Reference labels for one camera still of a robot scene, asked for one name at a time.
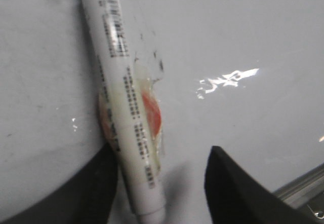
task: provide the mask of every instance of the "black plastic part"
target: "black plastic part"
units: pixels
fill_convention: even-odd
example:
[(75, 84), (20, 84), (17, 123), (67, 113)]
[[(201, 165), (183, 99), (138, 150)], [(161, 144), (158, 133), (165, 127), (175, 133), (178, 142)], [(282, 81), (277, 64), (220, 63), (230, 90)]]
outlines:
[(2, 224), (106, 224), (116, 185), (117, 161), (106, 144), (69, 182)]
[(214, 224), (316, 224), (255, 182), (219, 146), (209, 156), (205, 193)]

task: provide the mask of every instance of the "black object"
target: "black object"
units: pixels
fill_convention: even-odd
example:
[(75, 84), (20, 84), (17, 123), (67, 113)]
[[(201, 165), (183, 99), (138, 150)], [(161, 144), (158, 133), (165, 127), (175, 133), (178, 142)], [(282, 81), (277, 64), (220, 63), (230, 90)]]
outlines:
[(205, 193), (214, 224), (316, 224), (255, 182), (219, 146), (209, 156)]
[(116, 185), (117, 161), (106, 144), (69, 182), (2, 224), (106, 224)]

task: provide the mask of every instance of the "white tabletop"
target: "white tabletop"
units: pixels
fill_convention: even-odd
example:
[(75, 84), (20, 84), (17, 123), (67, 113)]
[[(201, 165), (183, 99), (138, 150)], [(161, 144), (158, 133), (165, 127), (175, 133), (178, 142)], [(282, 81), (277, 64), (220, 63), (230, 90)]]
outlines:
[[(211, 223), (222, 146), (274, 191), (322, 163), (324, 0), (120, 0), (155, 84), (168, 224)], [(0, 0), (0, 220), (53, 192), (103, 144), (80, 0)], [(122, 183), (109, 223), (135, 223)]]

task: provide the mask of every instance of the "white surface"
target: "white surface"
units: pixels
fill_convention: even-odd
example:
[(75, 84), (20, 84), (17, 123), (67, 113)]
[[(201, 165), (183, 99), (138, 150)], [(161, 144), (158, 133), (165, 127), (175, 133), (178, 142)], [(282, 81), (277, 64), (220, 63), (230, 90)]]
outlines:
[[(270, 191), (323, 162), (324, 0), (120, 1), (132, 54), (157, 49), (164, 62), (155, 89), (168, 224), (211, 223), (212, 145)], [(3, 219), (68, 180), (102, 141), (80, 0), (1, 0), (0, 11)], [(220, 84), (199, 99), (207, 79)], [(109, 223), (135, 223), (128, 210), (119, 191)]]

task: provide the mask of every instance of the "white tube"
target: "white tube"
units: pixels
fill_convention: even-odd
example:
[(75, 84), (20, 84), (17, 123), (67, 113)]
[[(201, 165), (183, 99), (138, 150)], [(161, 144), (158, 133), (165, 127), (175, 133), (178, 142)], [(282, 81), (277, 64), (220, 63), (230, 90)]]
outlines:
[(158, 176), (159, 162), (128, 54), (119, 0), (82, 3), (117, 134), (117, 141), (111, 145), (125, 179), (131, 208), (140, 223), (161, 224), (166, 201)]

